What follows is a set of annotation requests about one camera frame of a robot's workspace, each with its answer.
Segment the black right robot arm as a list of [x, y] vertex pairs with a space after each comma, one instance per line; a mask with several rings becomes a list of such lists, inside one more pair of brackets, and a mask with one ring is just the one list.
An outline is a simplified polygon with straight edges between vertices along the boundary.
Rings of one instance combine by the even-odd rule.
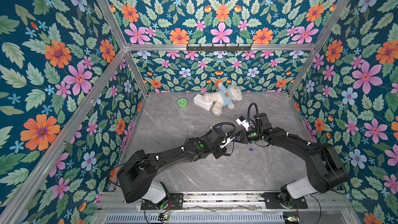
[[264, 141], [298, 156], [306, 165], [305, 177], [281, 187], [278, 200], [283, 207], [291, 207], [307, 195], [326, 193], [347, 181], [348, 173], [331, 144], [309, 142], [282, 128], [274, 128], [264, 113], [256, 115], [255, 121], [252, 127], [243, 116], [236, 119], [244, 127], [237, 134], [240, 143]]

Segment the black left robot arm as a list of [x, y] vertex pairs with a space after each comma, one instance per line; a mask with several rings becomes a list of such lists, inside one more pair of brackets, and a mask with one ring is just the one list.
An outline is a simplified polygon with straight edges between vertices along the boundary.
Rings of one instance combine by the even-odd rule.
[[183, 145], [162, 152], [145, 153], [143, 150], [135, 152], [130, 159], [121, 165], [117, 172], [117, 180], [126, 203], [133, 203], [139, 199], [159, 203], [168, 197], [165, 187], [152, 186], [153, 179], [170, 167], [196, 162], [213, 155], [216, 159], [227, 151], [224, 144], [231, 139], [231, 135], [220, 128], [213, 128], [205, 135], [187, 138]]

